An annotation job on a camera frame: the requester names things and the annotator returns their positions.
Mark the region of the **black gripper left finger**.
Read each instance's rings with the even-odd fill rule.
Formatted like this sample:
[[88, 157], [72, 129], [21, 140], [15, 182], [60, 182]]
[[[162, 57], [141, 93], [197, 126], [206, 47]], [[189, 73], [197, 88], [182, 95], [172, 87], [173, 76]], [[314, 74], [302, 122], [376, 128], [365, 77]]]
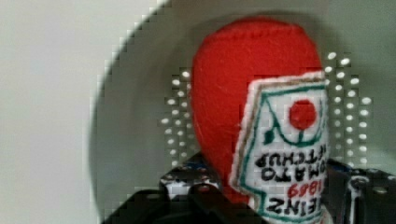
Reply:
[[197, 153], [163, 175], [157, 189], [136, 192], [102, 224], [262, 224], [262, 218], [230, 202], [217, 173]]

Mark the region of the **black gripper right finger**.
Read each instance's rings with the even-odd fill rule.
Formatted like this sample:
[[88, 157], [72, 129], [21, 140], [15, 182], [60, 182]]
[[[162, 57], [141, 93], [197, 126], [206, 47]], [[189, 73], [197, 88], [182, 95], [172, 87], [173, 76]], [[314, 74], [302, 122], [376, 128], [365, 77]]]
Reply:
[[334, 224], [396, 224], [395, 176], [328, 160], [322, 203]]

